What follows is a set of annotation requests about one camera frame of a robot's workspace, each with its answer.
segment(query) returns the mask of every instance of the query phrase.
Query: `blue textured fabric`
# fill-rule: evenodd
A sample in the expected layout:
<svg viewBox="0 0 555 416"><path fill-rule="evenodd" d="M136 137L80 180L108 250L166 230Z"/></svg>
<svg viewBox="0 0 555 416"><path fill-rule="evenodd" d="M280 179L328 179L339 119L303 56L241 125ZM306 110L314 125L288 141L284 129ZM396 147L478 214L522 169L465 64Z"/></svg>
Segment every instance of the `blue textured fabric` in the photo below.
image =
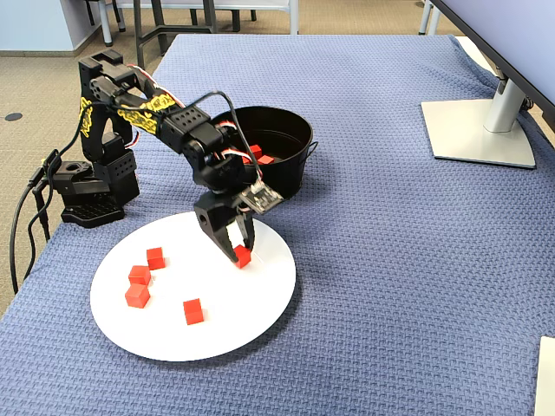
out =
<svg viewBox="0 0 555 416"><path fill-rule="evenodd" d="M421 101L495 87L452 37L178 36L155 77L185 102L218 88L314 127L303 188L264 217L296 260L291 304L206 361L142 359L101 333L101 260L204 191L142 134L126 218L61 225L6 312L0 414L533 413L539 337L555 335L555 152L525 114L534 171L434 159Z"/></svg>

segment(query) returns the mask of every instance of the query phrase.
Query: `red block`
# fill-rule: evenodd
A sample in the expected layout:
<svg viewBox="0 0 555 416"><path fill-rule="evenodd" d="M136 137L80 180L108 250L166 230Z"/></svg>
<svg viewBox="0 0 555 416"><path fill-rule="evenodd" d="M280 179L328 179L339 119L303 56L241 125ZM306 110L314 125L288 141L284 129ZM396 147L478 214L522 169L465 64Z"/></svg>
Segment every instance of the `red block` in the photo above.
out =
<svg viewBox="0 0 555 416"><path fill-rule="evenodd" d="M148 286L150 282L150 269L148 266L133 266L129 273L129 282Z"/></svg>
<svg viewBox="0 0 555 416"><path fill-rule="evenodd" d="M275 159L272 158L272 156L268 156L267 154L265 154L263 157L261 157L260 159L258 159L258 163L260 165L269 165L271 162L273 162Z"/></svg>
<svg viewBox="0 0 555 416"><path fill-rule="evenodd" d="M148 293L148 288L144 284L131 283L125 298L127 305L142 309L150 299L150 293Z"/></svg>
<svg viewBox="0 0 555 416"><path fill-rule="evenodd" d="M238 245L233 249L235 251L235 256L237 256L238 261L235 263L237 267L243 269L248 263L251 262L251 251L246 249L242 245Z"/></svg>
<svg viewBox="0 0 555 416"><path fill-rule="evenodd" d="M200 299L183 302L183 309L185 310L187 325L193 325L205 320L205 317L202 315L202 308L200 307Z"/></svg>
<svg viewBox="0 0 555 416"><path fill-rule="evenodd" d="M147 262L150 270L164 269L166 267L161 247L147 250Z"/></svg>
<svg viewBox="0 0 555 416"><path fill-rule="evenodd" d="M251 152L252 152L252 154L254 154L254 158L256 160L258 160L259 158L262 157L262 149L260 148L259 145L252 145L251 146Z"/></svg>

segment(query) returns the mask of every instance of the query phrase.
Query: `robotic arm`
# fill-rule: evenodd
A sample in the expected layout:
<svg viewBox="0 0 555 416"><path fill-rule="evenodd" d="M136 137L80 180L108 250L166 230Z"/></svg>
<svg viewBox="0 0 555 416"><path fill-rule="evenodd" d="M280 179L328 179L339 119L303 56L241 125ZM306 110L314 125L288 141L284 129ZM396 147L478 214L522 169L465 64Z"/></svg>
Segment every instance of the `robotic arm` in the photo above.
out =
<svg viewBox="0 0 555 416"><path fill-rule="evenodd" d="M82 60L79 70L80 135L90 163L62 162L53 176L65 204L62 220L93 228L124 217L122 206L139 195L128 148L133 125L183 154L194 182L210 190L194 205L203 232L236 263L226 226L237 221L244 246L251 250L252 211L264 213L283 199L261 176L247 172L241 153L230 149L230 137L241 133L240 127L231 122L214 126L208 114L194 105L184 107L142 69L124 65L113 50ZM146 99L131 94L134 88ZM108 119L113 131L104 133ZM245 150L253 158L248 146Z"/></svg>

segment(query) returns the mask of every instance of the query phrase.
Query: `yellow label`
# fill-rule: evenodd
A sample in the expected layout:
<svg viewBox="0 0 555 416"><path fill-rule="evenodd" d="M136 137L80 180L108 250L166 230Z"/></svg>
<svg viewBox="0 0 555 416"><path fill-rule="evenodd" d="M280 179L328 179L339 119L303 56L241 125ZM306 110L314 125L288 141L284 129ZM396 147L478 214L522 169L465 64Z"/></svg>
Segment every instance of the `yellow label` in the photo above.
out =
<svg viewBox="0 0 555 416"><path fill-rule="evenodd" d="M149 102L140 105L140 108L147 108L152 111L164 110L175 104L175 101L169 94L156 95ZM118 115L123 117L125 121L130 122L134 126L142 128L150 134L156 134L158 121L153 119L150 113L142 113L137 110L118 110Z"/></svg>
<svg viewBox="0 0 555 416"><path fill-rule="evenodd" d="M79 112L79 120L81 119L81 115L83 113L83 109L91 104L91 101L87 100L85 97L81 97L81 111ZM81 133L88 137L88 132L90 132L90 128L93 126L93 121L91 118L91 114L93 113L93 108L89 107L87 112L85 113L85 117L83 117L83 123L81 124Z"/></svg>

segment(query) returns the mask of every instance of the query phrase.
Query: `monitor stand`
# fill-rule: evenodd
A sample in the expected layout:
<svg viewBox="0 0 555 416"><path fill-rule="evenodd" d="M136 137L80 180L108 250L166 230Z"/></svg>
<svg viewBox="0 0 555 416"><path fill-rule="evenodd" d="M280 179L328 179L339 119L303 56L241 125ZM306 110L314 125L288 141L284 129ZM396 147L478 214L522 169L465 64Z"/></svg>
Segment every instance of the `monitor stand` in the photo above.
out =
<svg viewBox="0 0 555 416"><path fill-rule="evenodd" d="M500 83L492 100L424 101L422 111L434 156L536 167L528 138L516 121L524 99L522 90L509 80Z"/></svg>

